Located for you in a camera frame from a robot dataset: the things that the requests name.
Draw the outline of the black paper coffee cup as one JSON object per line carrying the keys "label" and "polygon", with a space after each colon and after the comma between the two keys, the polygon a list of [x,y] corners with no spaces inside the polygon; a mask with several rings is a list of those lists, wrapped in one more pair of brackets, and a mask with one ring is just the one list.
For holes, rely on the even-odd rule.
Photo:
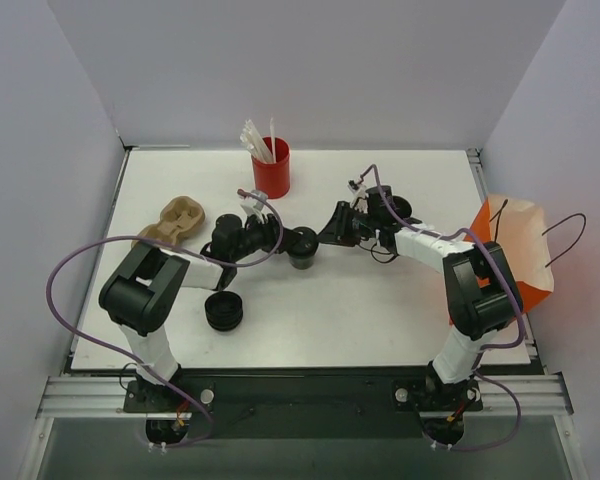
{"label": "black paper coffee cup", "polygon": [[290,255],[289,256],[289,261],[290,264],[298,270],[307,270],[309,268],[311,268],[314,264],[315,261],[315,256],[311,255],[311,256],[295,256],[295,255]]}

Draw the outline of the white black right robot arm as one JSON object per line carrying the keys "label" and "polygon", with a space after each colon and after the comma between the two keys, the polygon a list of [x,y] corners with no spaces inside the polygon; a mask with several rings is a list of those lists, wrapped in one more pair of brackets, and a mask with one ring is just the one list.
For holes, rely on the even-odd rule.
{"label": "white black right robot arm", "polygon": [[503,349],[496,334],[522,314],[523,300],[502,247],[469,233],[442,234],[413,216],[411,204],[388,185],[350,184],[355,197],[336,204],[319,232],[322,244],[356,247],[374,240],[393,257],[416,260],[444,280],[451,329],[427,366],[426,401],[444,408],[475,378],[484,353]]}

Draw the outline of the black cup lid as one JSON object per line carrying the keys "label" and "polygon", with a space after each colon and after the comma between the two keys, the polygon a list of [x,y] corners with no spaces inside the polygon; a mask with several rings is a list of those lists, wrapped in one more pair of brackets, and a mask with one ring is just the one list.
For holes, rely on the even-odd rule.
{"label": "black cup lid", "polygon": [[299,226],[292,230],[293,235],[293,244],[287,250],[287,253],[295,256],[311,256],[315,255],[318,246],[318,236],[317,233],[306,226]]}

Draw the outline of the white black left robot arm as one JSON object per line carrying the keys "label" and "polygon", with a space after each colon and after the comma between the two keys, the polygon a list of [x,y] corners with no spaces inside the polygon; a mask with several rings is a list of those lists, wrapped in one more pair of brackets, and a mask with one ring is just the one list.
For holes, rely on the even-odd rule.
{"label": "white black left robot arm", "polygon": [[150,383],[148,400],[159,410],[170,411],[183,398],[182,384],[173,379],[180,364],[164,327],[182,287],[210,291],[204,302],[207,322],[217,331],[228,332],[243,318],[242,298],[228,290],[239,261],[258,251],[286,253],[291,265],[303,270],[311,267],[318,246],[314,230],[282,227],[272,214],[264,220],[255,215],[245,221],[234,214],[218,217],[200,259],[189,260],[137,243],[105,282],[99,305],[119,326],[131,353],[140,359],[138,376]]}

